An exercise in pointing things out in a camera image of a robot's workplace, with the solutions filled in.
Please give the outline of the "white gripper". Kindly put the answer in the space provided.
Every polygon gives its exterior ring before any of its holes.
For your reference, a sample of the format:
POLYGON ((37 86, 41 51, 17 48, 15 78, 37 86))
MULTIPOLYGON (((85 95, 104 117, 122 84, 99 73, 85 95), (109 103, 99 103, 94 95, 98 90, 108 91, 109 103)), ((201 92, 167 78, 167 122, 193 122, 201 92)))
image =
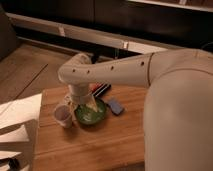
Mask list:
POLYGON ((95 112, 98 111, 97 103, 93 99, 88 84, 69 85, 69 95, 74 106, 86 105, 95 112))

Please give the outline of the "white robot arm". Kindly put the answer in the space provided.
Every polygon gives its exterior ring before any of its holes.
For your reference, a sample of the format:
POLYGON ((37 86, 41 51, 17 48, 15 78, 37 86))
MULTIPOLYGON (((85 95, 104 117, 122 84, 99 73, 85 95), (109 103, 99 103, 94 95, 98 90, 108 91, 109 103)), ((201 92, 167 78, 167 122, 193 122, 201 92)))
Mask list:
POLYGON ((58 75, 77 103, 90 83, 146 87, 146 171, 213 171, 213 53, 167 50, 97 64, 77 54, 58 75))

